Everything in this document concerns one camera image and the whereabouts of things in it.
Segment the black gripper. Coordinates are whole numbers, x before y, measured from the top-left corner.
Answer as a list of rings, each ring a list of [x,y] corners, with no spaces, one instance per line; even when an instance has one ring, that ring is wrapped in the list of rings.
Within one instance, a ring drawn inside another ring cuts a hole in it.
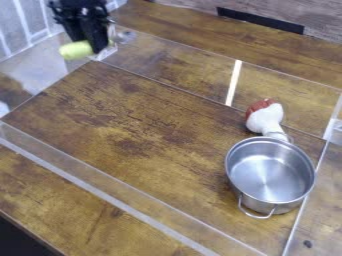
[[[98,54],[108,46],[107,0],[48,0],[47,6],[73,42],[85,40],[79,20],[85,21],[87,39]]]

